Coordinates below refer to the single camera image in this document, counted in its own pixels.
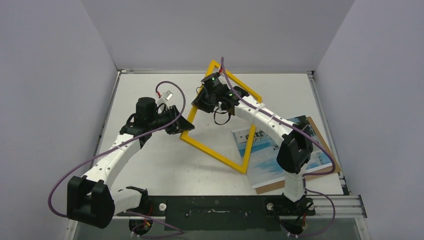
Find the yellow picture frame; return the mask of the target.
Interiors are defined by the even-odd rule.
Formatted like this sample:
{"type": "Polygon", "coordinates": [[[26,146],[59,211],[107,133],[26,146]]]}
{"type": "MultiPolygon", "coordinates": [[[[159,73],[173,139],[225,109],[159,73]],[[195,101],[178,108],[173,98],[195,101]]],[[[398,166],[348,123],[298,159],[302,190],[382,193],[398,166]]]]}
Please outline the yellow picture frame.
{"type": "MultiPolygon", "coordinates": [[[[253,96],[253,98],[258,103],[262,103],[262,97],[257,92],[252,90],[249,86],[247,86],[244,82],[239,80],[231,72],[228,71],[227,74],[228,74],[228,77],[231,81],[233,81],[235,84],[239,85],[242,89],[247,91],[251,96],[253,96]]],[[[252,150],[252,146],[253,146],[253,142],[254,142],[255,131],[256,131],[256,127],[252,124],[250,126],[250,129],[249,129],[249,132],[248,132],[249,135],[248,135],[248,138],[247,138],[246,148],[245,148],[245,152],[244,152],[241,164],[238,164],[238,163],[232,161],[231,159],[227,158],[226,156],[220,154],[219,152],[211,149],[210,147],[199,142],[198,140],[192,138],[191,136],[189,136],[188,131],[184,131],[180,135],[179,139],[182,140],[183,142],[191,145],[192,147],[200,150],[201,152],[207,154],[208,156],[220,161],[221,163],[227,165],[228,167],[230,167],[230,168],[232,168],[232,169],[234,169],[234,170],[236,170],[236,171],[238,171],[242,174],[245,174],[247,172],[247,169],[248,169],[248,163],[249,163],[249,160],[250,160],[251,150],[252,150]]]]}

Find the sky and building photo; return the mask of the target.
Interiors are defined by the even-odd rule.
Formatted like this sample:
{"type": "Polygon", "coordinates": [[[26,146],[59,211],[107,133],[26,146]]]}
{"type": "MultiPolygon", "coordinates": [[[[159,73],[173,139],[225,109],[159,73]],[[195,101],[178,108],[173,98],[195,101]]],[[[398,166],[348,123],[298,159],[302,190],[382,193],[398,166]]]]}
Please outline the sky and building photo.
{"type": "MultiPolygon", "coordinates": [[[[325,142],[323,143],[324,138],[310,116],[297,116],[290,118],[289,121],[294,123],[307,121],[309,123],[310,136],[329,151],[327,144],[325,142]]],[[[242,159],[247,149],[250,131],[250,127],[248,127],[232,132],[235,144],[242,159]]],[[[331,170],[332,163],[329,157],[316,145],[312,144],[312,146],[313,152],[307,163],[306,172],[320,173],[331,170]]],[[[255,133],[253,134],[253,143],[250,149],[246,174],[249,183],[252,188],[256,190],[257,194],[284,188],[285,172],[276,161],[278,152],[278,144],[265,132],[256,127],[255,133]]]]}

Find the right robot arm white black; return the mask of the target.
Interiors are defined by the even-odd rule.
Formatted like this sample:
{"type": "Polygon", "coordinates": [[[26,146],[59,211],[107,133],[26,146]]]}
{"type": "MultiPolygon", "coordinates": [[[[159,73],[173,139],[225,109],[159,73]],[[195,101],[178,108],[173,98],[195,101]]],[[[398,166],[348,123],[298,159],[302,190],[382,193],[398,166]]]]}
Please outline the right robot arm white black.
{"type": "Polygon", "coordinates": [[[218,72],[201,80],[201,88],[192,105],[205,113],[222,110],[248,121],[266,133],[278,146],[276,162],[284,171],[282,198],[272,210],[282,216],[313,216],[315,206],[307,198],[305,173],[313,152],[310,128],[281,118],[239,86],[222,82],[218,72]]]}

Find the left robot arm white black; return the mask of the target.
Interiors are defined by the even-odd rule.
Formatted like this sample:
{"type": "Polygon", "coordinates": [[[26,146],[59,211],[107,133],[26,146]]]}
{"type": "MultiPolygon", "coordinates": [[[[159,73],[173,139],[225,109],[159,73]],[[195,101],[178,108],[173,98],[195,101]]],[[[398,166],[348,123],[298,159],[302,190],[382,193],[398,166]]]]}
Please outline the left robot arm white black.
{"type": "Polygon", "coordinates": [[[195,127],[180,115],[175,105],[158,107],[154,98],[141,97],[133,113],[119,131],[113,145],[81,177],[73,176],[67,184],[66,216],[100,229],[109,225],[113,216],[127,210],[144,215],[149,210],[147,190],[127,186],[117,191],[110,187],[119,173],[156,131],[169,135],[191,131],[195,127]]]}

